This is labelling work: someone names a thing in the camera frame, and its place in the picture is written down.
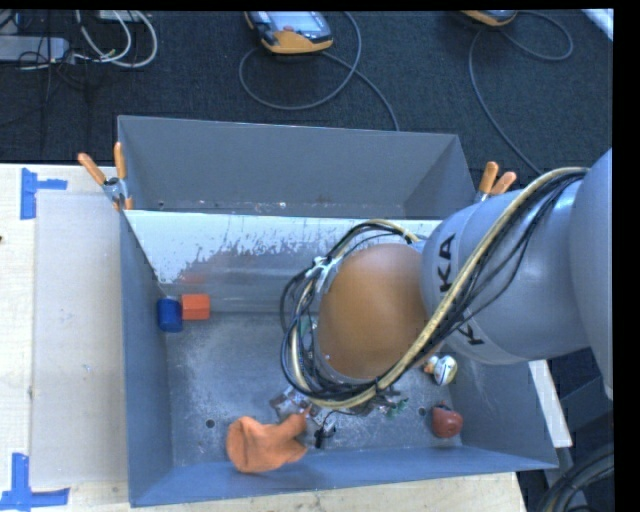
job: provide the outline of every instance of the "scratched surface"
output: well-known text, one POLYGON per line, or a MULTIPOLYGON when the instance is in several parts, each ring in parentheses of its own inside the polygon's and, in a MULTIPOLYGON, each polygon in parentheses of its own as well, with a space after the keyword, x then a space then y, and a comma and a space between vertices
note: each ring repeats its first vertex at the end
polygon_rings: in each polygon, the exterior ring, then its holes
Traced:
MULTIPOLYGON (((126 215, 163 291, 208 293, 218 312, 277 311, 287 281, 362 222, 139 210, 126 215)), ((439 223, 397 222, 425 236, 439 223)))
MULTIPOLYGON (((269 400, 288 386, 280 370, 281 340, 277 315, 255 313, 214 313, 167 336, 176 466, 227 460, 227 428, 240 416, 277 423, 269 400)), ((459 436, 439 439, 430 429, 431 408, 442 400, 452 405, 446 386, 417 368, 395 389, 409 399, 402 412, 394 418, 377 410, 366 417, 338 415, 337 432, 321 451, 461 444, 459 436)))

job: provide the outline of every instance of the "small toy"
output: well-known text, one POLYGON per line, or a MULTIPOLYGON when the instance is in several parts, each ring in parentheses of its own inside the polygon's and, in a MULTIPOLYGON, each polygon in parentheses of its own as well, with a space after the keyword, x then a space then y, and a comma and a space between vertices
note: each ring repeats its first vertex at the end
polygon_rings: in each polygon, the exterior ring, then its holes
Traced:
POLYGON ((433 407, 431 416, 431 428, 438 437, 453 437, 462 430, 462 415, 447 406, 444 400, 433 407))

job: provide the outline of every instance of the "gray container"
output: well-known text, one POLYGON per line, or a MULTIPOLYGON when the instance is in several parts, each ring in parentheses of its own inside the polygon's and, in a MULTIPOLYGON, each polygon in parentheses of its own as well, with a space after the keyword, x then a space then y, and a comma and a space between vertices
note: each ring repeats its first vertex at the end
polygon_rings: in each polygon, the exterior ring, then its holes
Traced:
POLYGON ((287 382, 278 300, 286 281, 356 222, 428 236, 475 191, 457 136, 124 116, 136 209, 121 216, 129 501, 134 507, 556 467, 527 363, 460 357, 455 381, 420 369, 391 419, 338 416, 299 462, 260 475, 224 450, 240 416, 277 422, 287 382), (211 317, 158 327, 156 302, 208 293, 211 317), (461 434, 435 437, 445 400, 461 434))

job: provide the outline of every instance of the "bin floor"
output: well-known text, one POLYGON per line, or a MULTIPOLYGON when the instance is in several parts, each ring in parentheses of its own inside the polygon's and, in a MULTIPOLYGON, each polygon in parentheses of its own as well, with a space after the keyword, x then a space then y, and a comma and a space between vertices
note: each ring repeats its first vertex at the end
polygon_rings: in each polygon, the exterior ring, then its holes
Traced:
MULTIPOLYGON (((269 400, 288 387, 282 337, 279 316, 261 313, 214 313, 166 336, 176 466, 227 460, 227 428, 241 416, 278 422, 269 400)), ((336 414, 336 433, 321 450, 461 445, 459 436, 437 438, 430 428, 434 405, 453 406, 447 387, 414 368, 395 389, 408 397, 406 409, 393 418, 377 410, 364 417, 336 414)))

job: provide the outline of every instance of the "orange block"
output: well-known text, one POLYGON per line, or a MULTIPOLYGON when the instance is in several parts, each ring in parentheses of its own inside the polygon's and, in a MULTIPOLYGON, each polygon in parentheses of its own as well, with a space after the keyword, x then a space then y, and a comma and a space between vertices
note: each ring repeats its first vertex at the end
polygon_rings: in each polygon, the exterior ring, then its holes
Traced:
POLYGON ((183 320, 207 320, 211 314, 211 300, 206 293, 190 293, 182 296, 183 320))

